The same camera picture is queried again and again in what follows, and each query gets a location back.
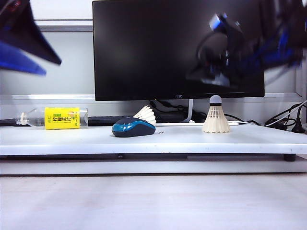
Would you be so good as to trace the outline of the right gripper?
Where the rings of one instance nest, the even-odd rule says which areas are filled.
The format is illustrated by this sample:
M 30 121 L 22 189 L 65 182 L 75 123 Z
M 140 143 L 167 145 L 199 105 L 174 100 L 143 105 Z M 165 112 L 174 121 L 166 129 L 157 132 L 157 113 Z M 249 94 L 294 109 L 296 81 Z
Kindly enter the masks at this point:
M 294 65 L 304 59 L 304 49 L 290 46 L 289 29 L 284 29 L 268 39 L 245 40 L 240 24 L 226 19 L 227 48 L 225 66 L 228 69 L 252 69 L 261 65 L 268 70 L 284 65 Z

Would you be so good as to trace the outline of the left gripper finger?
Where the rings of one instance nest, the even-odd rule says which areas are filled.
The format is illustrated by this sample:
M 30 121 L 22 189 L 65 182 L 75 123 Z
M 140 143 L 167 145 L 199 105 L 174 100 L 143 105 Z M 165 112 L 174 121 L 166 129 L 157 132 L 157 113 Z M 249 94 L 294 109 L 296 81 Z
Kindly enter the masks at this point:
M 36 25 L 29 0 L 0 2 L 0 40 L 46 61 L 61 64 L 60 57 Z
M 24 55 L 19 49 L 0 43 L 0 68 L 19 72 L 46 75 L 46 71 Z

